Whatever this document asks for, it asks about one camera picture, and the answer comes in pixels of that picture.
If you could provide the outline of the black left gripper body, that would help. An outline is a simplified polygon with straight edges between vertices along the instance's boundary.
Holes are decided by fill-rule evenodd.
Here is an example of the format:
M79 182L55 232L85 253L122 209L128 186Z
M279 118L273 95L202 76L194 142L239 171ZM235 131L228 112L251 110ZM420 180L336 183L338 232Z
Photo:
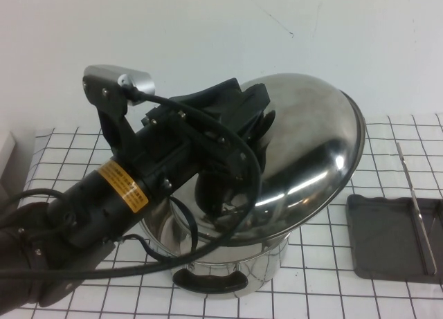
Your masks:
M169 99L138 93L138 101L157 103L138 132L138 182L149 198L170 196L202 171L242 178L243 191L257 194L253 140L240 136L245 90L231 79Z

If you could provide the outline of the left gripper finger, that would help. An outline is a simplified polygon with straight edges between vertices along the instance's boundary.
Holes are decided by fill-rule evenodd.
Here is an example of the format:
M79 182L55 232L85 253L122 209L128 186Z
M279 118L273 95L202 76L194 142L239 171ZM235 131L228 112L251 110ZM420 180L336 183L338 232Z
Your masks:
M200 226L233 226L243 213L243 179L202 171L195 183Z
M259 140L271 127L271 114L265 113L270 103L268 91L264 84L254 84L243 95L246 99L240 114L240 136L244 140Z

